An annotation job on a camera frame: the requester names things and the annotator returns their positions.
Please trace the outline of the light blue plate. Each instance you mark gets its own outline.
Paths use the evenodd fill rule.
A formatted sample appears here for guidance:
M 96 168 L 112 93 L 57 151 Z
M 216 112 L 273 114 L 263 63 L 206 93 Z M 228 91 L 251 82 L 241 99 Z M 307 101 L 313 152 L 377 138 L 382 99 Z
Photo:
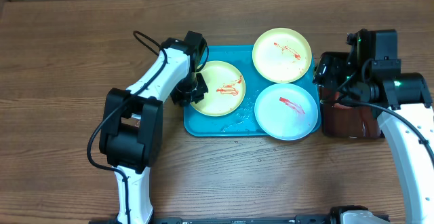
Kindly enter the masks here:
M 313 131 L 319 112 L 314 98 L 304 88 L 277 83 L 258 95 L 254 115 L 258 125 L 269 136 L 295 141 Z

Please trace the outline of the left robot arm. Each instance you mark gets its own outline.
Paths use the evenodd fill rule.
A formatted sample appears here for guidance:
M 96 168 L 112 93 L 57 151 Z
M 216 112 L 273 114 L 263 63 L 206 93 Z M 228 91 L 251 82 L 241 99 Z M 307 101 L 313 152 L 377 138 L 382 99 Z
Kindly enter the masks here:
M 169 38 L 157 48 L 156 61 L 136 83 L 109 91 L 102 121 L 91 135 L 100 139 L 99 150 L 107 158 L 103 170 L 117 179 L 114 223 L 152 222 L 149 178 L 162 145 L 163 104 L 170 98 L 185 107 L 208 92 L 200 73 L 208 58 L 202 34 L 189 31 L 184 39 Z

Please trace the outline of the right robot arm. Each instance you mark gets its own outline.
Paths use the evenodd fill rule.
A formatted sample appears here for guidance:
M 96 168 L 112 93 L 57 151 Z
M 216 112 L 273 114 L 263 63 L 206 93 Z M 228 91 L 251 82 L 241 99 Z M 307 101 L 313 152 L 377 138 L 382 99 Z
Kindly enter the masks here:
M 347 36 L 350 52 L 324 52 L 313 83 L 324 124 L 338 136 L 377 123 L 391 150 L 406 223 L 433 222 L 433 99 L 420 73 L 404 73 L 397 31 L 361 29 Z

